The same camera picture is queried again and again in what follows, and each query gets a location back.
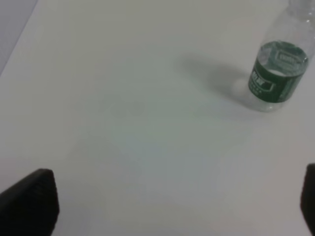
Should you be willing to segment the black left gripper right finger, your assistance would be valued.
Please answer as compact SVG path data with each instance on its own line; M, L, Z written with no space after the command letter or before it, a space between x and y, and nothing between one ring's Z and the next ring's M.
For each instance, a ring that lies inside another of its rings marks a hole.
M300 209L311 235L315 236L315 164L306 167Z

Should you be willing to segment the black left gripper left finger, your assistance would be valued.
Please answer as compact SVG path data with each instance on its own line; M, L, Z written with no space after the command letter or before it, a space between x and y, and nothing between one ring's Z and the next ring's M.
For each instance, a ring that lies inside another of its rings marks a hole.
M50 236L59 213L54 173L38 169L0 194L0 234Z

